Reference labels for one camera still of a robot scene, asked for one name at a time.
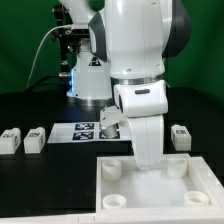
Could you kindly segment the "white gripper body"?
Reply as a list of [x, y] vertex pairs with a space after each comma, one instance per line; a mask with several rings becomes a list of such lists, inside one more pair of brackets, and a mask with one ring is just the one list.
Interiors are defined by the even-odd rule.
[[141, 170], [155, 167], [163, 154], [163, 116], [129, 118], [128, 125], [136, 165]]

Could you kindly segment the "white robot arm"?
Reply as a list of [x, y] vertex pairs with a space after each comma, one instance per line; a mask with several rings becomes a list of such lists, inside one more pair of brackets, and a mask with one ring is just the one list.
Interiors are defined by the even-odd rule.
[[128, 126], [137, 166], [147, 170], [163, 153], [168, 112], [163, 57], [176, 56], [190, 38], [182, 0], [105, 0], [94, 12], [88, 0], [59, 0], [75, 25], [88, 26], [91, 54], [109, 65], [114, 104], [100, 111], [108, 138]]

